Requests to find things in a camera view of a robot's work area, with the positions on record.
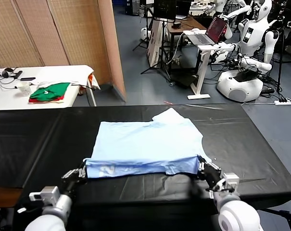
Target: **folded clothes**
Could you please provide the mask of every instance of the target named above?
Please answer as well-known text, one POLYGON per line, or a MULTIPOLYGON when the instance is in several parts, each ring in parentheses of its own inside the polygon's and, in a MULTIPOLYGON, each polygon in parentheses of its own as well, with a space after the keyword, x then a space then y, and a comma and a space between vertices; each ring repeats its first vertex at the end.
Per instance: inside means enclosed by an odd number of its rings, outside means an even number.
POLYGON ((58 83, 50 85, 46 88, 39 88, 32 95, 30 95, 30 100, 54 101, 55 99, 64 96, 69 85, 70 83, 58 83))
POLYGON ((101 122, 91 158, 89 178, 154 172, 197 174, 198 156, 211 162, 202 147, 202 134, 173 108, 150 122, 101 122))
POLYGON ((29 103, 52 103, 52 102, 55 102, 55 103, 63 103, 64 102, 64 96, 60 96, 56 99, 53 99, 52 101, 39 101, 37 99, 29 99, 29 103))

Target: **power strip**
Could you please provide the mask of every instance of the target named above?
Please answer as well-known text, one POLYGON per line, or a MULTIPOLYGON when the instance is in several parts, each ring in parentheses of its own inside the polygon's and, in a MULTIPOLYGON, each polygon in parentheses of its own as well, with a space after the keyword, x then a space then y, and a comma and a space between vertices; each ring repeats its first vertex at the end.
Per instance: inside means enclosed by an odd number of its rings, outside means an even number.
POLYGON ((275 104, 276 106, 286 106, 286 105, 291 105, 291 101, 287 101, 287 102, 279 102, 279 100, 275 100, 275 104))

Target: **laptop screen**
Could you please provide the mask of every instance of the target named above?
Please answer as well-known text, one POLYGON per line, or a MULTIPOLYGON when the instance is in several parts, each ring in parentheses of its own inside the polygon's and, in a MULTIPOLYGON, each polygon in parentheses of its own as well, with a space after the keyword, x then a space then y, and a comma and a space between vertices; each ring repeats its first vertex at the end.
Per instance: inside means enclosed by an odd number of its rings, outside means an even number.
POLYGON ((223 19, 215 16, 205 34, 214 43, 217 43, 220 39, 221 33, 226 27, 227 27, 227 21, 224 21, 223 19))

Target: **beige wall panel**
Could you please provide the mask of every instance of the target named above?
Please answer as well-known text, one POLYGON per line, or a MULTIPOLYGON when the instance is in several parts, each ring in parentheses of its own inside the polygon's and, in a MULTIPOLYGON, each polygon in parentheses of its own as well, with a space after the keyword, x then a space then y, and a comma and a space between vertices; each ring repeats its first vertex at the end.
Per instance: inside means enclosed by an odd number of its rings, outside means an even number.
POLYGON ((69 65, 46 0, 15 0, 46 66, 69 65))
POLYGON ((103 33, 105 36, 106 48, 108 52, 113 85, 120 91, 123 99, 126 99, 126 91, 123 79, 120 52, 117 42, 112 1, 98 0, 98 5, 101 15, 103 33))
POLYGON ((41 66, 10 0, 0 0, 0 67, 41 66))
POLYGON ((97 0, 48 0, 69 63, 94 69, 99 84, 112 81, 97 0))

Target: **table leg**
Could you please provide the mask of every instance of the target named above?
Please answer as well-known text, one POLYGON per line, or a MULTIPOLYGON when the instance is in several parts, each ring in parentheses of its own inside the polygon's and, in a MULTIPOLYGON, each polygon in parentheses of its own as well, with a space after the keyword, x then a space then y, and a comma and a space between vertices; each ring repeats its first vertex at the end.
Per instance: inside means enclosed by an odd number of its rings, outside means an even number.
POLYGON ((197 84, 197 86, 195 86, 194 83, 191 83, 190 87, 191 87, 194 95, 189 95, 188 96, 189 100, 207 99, 207 98, 211 97, 209 94, 201 94, 201 89, 202 89, 203 81, 205 78, 210 54, 211 54, 211 51, 203 51, 202 52, 203 62, 201 64, 201 67, 200 67, 199 72, 198 72, 198 74, 199 74, 198 84, 197 84))
POLYGON ((199 49, 197 63, 195 65, 195 73, 198 73, 198 71, 199 71, 199 66, 200 66, 200 62, 201 62, 201 52, 202 51, 199 49))
MULTIPOLYGON (((170 55, 169 55, 169 58, 172 59, 173 58, 173 47, 174 47, 174 35, 171 34, 171 44, 170 44, 170 55)), ((172 71, 172 61, 169 60, 169 74, 171 73, 172 71)))
MULTIPOLYGON (((91 86, 91 83, 89 82, 89 80, 88 80, 88 87, 89 87, 89 88, 92 87, 92 86, 91 86)), ((92 98, 92 101, 93 101, 94 107, 96 107, 97 105, 96 105, 96 101, 95 101, 95 98, 94 98, 94 94, 93 94, 93 90, 92 90, 92 89, 90 89, 90 93, 91 93, 91 98, 92 98)))
POLYGON ((184 36, 181 36, 180 37, 180 47, 179 47, 180 51, 182 50, 182 47, 183 47, 183 41, 184 41, 184 36))

